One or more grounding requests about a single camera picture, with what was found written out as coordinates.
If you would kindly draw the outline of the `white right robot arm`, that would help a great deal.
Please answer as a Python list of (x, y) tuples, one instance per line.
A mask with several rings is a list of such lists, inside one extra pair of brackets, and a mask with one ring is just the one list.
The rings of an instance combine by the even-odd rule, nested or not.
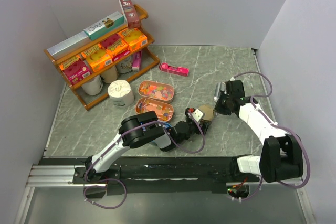
[(233, 158), (234, 164), (229, 169), (233, 180), (239, 182), (248, 174), (254, 174), (271, 183), (303, 175), (303, 155), (298, 141), (293, 134), (280, 129), (253, 97), (245, 95), (242, 81), (218, 83), (214, 101), (216, 113), (235, 114), (251, 128), (263, 146), (260, 156)]

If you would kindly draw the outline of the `pink tin of lollipops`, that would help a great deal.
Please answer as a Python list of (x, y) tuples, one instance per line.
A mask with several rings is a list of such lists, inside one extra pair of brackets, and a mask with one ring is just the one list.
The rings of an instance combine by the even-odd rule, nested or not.
[(160, 121), (169, 123), (174, 114), (174, 108), (161, 101), (150, 98), (140, 98), (135, 106), (137, 114), (154, 111)]

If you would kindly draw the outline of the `silver metal scoop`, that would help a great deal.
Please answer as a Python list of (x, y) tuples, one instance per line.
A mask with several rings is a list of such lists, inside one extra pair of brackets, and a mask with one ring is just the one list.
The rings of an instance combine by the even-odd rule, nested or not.
[(224, 82), (219, 82), (215, 87), (215, 92), (214, 92), (214, 97), (213, 97), (213, 100), (215, 102), (218, 101), (220, 94), (222, 92), (226, 92), (226, 84)]

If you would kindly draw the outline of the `gold jar lid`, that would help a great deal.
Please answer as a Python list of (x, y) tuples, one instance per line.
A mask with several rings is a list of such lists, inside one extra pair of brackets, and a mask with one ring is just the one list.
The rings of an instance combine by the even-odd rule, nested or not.
[(202, 121), (211, 122), (213, 120), (215, 116), (213, 107), (209, 105), (201, 105), (198, 109), (203, 113)]

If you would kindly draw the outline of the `blue tin of star candies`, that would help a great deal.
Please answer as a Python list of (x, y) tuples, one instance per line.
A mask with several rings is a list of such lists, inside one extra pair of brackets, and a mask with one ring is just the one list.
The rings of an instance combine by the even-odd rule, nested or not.
[(168, 134), (168, 131), (171, 128), (171, 125), (168, 123), (160, 122), (158, 126), (160, 126), (162, 129), (166, 129), (166, 131), (164, 132), (163, 135), (155, 138), (152, 142), (155, 143), (159, 148), (163, 149), (172, 143), (170, 140), (169, 134)]

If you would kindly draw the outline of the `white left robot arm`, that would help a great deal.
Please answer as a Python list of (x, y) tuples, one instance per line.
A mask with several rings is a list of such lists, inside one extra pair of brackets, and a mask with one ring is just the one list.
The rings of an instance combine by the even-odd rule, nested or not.
[(202, 140), (201, 147), (196, 151), (188, 151), (182, 148), (180, 143), (188, 140), (193, 134), (205, 138), (207, 127), (201, 123), (204, 113), (199, 109), (187, 108), (185, 116), (186, 120), (178, 122), (175, 126), (159, 121), (153, 111), (124, 119), (113, 140), (100, 152), (86, 159), (84, 180), (92, 183), (100, 182), (104, 173), (126, 151), (151, 142), (163, 152), (177, 147), (186, 153), (199, 153), (205, 147), (205, 140)]

